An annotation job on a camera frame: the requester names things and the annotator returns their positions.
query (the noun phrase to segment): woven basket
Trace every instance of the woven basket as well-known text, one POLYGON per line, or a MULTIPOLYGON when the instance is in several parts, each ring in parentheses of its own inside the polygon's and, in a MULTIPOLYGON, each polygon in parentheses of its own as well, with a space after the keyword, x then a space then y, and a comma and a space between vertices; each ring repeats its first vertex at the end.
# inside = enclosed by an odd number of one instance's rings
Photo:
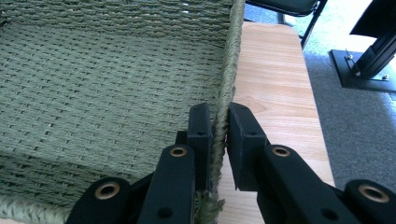
POLYGON ((0 217, 64 223, 94 181, 154 171, 211 107, 213 192, 196 222, 213 223, 242 0, 2 0, 0 217))

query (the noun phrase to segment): clamp jaw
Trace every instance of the clamp jaw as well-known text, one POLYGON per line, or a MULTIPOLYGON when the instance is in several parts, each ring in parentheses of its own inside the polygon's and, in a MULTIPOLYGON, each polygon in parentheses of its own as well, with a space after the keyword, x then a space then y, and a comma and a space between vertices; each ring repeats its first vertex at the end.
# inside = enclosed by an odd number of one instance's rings
MULTIPOLYGON (((251 111, 231 103, 227 150, 235 188, 257 191, 267 224, 396 222, 396 195, 369 180, 345 191, 323 183, 293 149, 271 145, 251 111)), ((92 184, 67 224, 193 223, 196 190, 211 190, 212 132, 207 104, 190 110, 189 128, 163 150, 156 171, 130 185, 109 177, 92 184)))

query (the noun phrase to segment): wooden table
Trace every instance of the wooden table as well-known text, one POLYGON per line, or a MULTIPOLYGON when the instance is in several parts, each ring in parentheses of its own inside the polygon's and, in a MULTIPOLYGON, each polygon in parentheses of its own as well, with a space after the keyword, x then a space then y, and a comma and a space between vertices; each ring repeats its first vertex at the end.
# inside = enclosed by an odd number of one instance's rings
MULTIPOLYGON (((245 22, 233 100, 246 105, 272 144, 296 150, 318 176, 333 185, 318 111, 300 40, 284 25, 245 22)), ((236 191, 226 155, 219 196, 219 224, 264 223, 256 193, 236 191)))

